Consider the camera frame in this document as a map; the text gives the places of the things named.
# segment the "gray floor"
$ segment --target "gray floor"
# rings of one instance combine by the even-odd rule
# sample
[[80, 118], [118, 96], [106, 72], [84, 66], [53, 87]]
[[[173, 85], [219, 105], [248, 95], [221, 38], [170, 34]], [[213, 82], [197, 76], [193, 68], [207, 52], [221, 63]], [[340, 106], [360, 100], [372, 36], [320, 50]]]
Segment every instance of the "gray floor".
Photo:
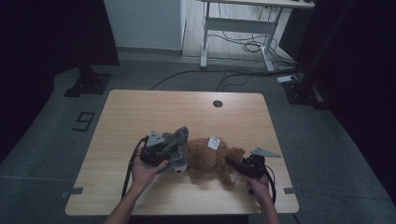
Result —
[[[69, 217], [65, 192], [78, 176], [92, 135], [111, 90], [147, 90], [170, 75], [199, 70], [195, 60], [177, 56], [120, 55], [120, 67], [97, 66], [113, 75], [106, 92], [65, 98], [78, 78], [76, 69], [55, 78], [55, 90], [26, 135], [0, 165], [0, 223], [101, 223], [104, 217]], [[240, 67], [211, 61], [207, 70]], [[262, 70], [244, 63], [244, 69]], [[222, 73], [190, 73], [174, 77], [156, 90], [214, 91]], [[235, 77], [228, 83], [242, 83]], [[297, 189], [301, 223], [394, 223], [396, 209], [355, 144], [330, 111], [290, 105], [276, 77], [251, 77], [225, 91], [264, 95], [276, 135]], [[94, 112], [91, 128], [74, 132], [80, 112]], [[297, 223], [290, 214], [283, 223]], [[250, 223], [260, 223], [250, 216]]]

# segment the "table top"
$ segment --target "table top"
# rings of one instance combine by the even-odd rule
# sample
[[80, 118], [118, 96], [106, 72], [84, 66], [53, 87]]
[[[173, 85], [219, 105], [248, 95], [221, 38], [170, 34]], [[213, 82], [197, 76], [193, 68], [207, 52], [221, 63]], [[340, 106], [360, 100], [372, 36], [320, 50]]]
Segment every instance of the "table top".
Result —
[[208, 3], [225, 3], [225, 4], [239, 4], [239, 5], [254, 5], [267, 7], [299, 7], [299, 8], [313, 8], [315, 4], [311, 1], [306, 3], [304, 0], [298, 2], [291, 0], [198, 0]]
[[[214, 107], [214, 101], [222, 107]], [[108, 215], [120, 201], [128, 161], [137, 142], [152, 130], [173, 133], [182, 126], [189, 139], [216, 136], [229, 147], [241, 147], [249, 155], [262, 147], [282, 155], [264, 98], [258, 93], [194, 91], [112, 91], [92, 137], [70, 195], [66, 214]], [[296, 213], [296, 196], [282, 158], [266, 158], [276, 176], [276, 210]], [[134, 215], [258, 214], [260, 207], [248, 194], [242, 179], [225, 187], [216, 174], [194, 180], [188, 172], [157, 175], [137, 201]]]

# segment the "toy label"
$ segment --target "toy label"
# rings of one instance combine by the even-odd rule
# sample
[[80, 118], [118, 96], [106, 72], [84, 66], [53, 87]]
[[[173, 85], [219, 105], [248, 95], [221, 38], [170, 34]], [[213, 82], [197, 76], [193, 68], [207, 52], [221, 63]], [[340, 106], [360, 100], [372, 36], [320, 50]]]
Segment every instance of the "toy label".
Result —
[[210, 137], [209, 143], [207, 144], [208, 147], [218, 150], [220, 144], [220, 140], [217, 137]]

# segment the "white wall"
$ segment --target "white wall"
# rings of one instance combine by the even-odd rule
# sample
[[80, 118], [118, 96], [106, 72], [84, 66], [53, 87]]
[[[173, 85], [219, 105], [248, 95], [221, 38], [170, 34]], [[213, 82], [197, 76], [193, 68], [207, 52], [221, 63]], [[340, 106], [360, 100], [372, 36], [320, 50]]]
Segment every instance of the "white wall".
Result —
[[181, 50], [186, 0], [105, 0], [117, 47]]

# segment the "brown fur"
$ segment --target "brown fur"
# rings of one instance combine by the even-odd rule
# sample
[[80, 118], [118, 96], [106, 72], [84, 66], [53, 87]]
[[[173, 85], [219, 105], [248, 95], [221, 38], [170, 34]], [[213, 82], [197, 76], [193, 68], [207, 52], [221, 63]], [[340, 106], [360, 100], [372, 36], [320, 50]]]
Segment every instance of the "brown fur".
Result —
[[226, 163], [225, 158], [228, 156], [235, 161], [240, 161], [245, 150], [239, 147], [228, 148], [223, 140], [220, 141], [219, 148], [214, 150], [207, 146], [208, 142], [209, 138], [199, 138], [187, 142], [184, 152], [189, 163], [190, 176], [199, 179], [204, 173], [216, 172], [222, 183], [233, 185], [230, 173], [234, 171], [234, 168]]

